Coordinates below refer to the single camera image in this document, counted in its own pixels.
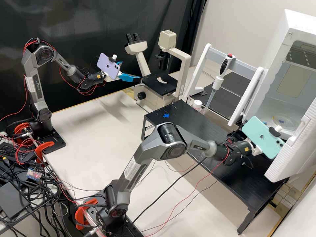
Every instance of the gray robotic arm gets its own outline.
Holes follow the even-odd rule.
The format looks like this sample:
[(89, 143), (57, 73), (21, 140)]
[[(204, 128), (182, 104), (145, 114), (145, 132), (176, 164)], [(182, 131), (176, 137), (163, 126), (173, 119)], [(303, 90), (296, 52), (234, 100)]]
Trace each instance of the gray robotic arm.
[(86, 77), (75, 65), (69, 64), (49, 43), (41, 41), (39, 38), (33, 41), (32, 44), (29, 42), (24, 49), (21, 63), (24, 67), (25, 81), (30, 94), (30, 109), (35, 118), (35, 122), (30, 122), (30, 125), (35, 133), (36, 131), (49, 133), (52, 131), (50, 121), (52, 113), (44, 99), (38, 68), (47, 62), (56, 62), (66, 71), (67, 76), (84, 90), (92, 85), (102, 83), (104, 74), (100, 72), (89, 74)]
[(206, 157), (222, 161), (228, 148), (214, 141), (205, 141), (172, 123), (157, 125), (146, 140), (137, 148), (134, 156), (118, 180), (105, 187), (104, 195), (107, 208), (97, 213), (97, 220), (104, 228), (115, 219), (124, 216), (130, 203), (130, 194), (148, 165), (155, 159), (168, 160), (182, 156), (189, 149), (200, 150)]

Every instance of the white bottle cap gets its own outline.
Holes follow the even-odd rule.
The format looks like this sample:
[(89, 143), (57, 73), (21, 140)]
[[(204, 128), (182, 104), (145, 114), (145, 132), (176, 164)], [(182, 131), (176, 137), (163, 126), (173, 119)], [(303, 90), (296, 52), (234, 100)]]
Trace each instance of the white bottle cap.
[(194, 101), (193, 108), (199, 109), (199, 108), (201, 108), (201, 106), (202, 106), (202, 101), (200, 101), (200, 100), (195, 100)]

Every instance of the orange clamp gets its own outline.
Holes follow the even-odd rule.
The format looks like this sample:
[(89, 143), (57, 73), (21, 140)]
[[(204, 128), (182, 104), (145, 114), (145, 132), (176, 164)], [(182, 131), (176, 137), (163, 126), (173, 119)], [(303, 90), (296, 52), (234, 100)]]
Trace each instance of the orange clamp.
[[(21, 123), (21, 124), (19, 124), (19, 125), (17, 125), (17, 126), (15, 127), (14, 133), (15, 133), (15, 134), (17, 134), (17, 133), (22, 133), (22, 130), (25, 129), (25, 128), (27, 128), (27, 127), (29, 127), (29, 123), (28, 123), (28, 122)], [(22, 140), (21, 138), (18, 138), (18, 139), (16, 140), (16, 142), (17, 142), (18, 144), (21, 144), (22, 141), (23, 141), (23, 140)], [(25, 144), (26, 144), (26, 145), (31, 145), (31, 144), (32, 144), (32, 141), (26, 142)]]
[[(92, 204), (92, 205), (95, 205), (98, 203), (98, 200), (96, 198), (93, 198), (87, 202), (85, 202), (85, 204)], [(75, 213), (75, 220), (82, 224), (82, 225), (89, 225), (89, 222), (87, 220), (84, 219), (84, 212), (85, 210), (87, 210), (89, 207), (88, 206), (82, 206), (82, 207), (79, 207), (78, 210), (76, 211)], [(82, 230), (84, 227), (81, 226), (81, 225), (78, 225), (76, 224), (76, 228), (78, 230)]]
[(37, 162), (38, 164), (43, 163), (43, 162), (42, 162), (42, 161), (43, 161), (43, 154), (42, 154), (43, 150), (45, 150), (46, 148), (48, 148), (48, 147), (50, 147), (50, 146), (53, 146), (53, 145), (55, 145), (54, 142), (45, 142), (45, 143), (39, 145), (39, 146), (35, 149), (35, 153), (36, 153), (36, 155), (37, 155), (36, 162)]

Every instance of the white sticker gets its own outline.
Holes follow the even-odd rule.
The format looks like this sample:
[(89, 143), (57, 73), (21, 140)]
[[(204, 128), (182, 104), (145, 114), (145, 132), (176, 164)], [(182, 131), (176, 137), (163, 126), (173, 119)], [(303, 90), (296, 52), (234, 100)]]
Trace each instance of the white sticker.
[(183, 91), (184, 91), (184, 85), (182, 85), (181, 88), (180, 88), (180, 94), (182, 94)]
[(34, 93), (35, 87), (34, 87), (33, 78), (25, 77), (25, 81), (26, 81), (27, 89), (29, 90), (29, 92)]
[(140, 164), (137, 164), (134, 156), (132, 157), (132, 159), (130, 160), (130, 162), (128, 163), (126, 169), (124, 170), (124, 176), (127, 180), (131, 181), (135, 174), (137, 173), (138, 169), (140, 168)]

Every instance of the black backdrop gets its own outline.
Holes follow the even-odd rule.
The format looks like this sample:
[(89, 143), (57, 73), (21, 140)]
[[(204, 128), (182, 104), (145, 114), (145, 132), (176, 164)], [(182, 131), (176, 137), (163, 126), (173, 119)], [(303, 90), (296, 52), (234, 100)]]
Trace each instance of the black backdrop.
[[(27, 40), (39, 37), (51, 43), (71, 64), (98, 70), (101, 52), (118, 55), (121, 71), (141, 75), (135, 56), (124, 50), (126, 33), (138, 32), (147, 40), (144, 52), (150, 70), (157, 71), (154, 55), (159, 33), (177, 34), (177, 48), (192, 52), (200, 15), (206, 0), (3, 0), (0, 2), (0, 119), (18, 111), (25, 100), (22, 50)], [(179, 69), (172, 59), (170, 71)], [(58, 65), (47, 63), (39, 69), (45, 100), (54, 112), (131, 86), (116, 81), (82, 96), (59, 76)], [(21, 113), (0, 122), (0, 129), (18, 119), (30, 117), (28, 103)]]

